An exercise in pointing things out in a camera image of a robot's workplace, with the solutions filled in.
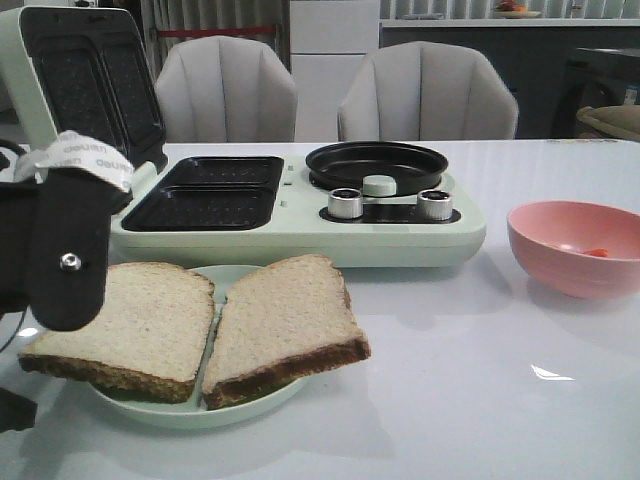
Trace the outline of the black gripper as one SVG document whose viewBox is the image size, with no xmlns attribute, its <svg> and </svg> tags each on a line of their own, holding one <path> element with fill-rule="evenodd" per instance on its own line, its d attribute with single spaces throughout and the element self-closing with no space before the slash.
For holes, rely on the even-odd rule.
<svg viewBox="0 0 640 480">
<path fill-rule="evenodd" d="M 100 311 L 110 218 L 134 173 L 116 148 L 67 130 L 22 155 L 1 182 L 1 316 L 27 306 L 54 331 Z"/>
</svg>

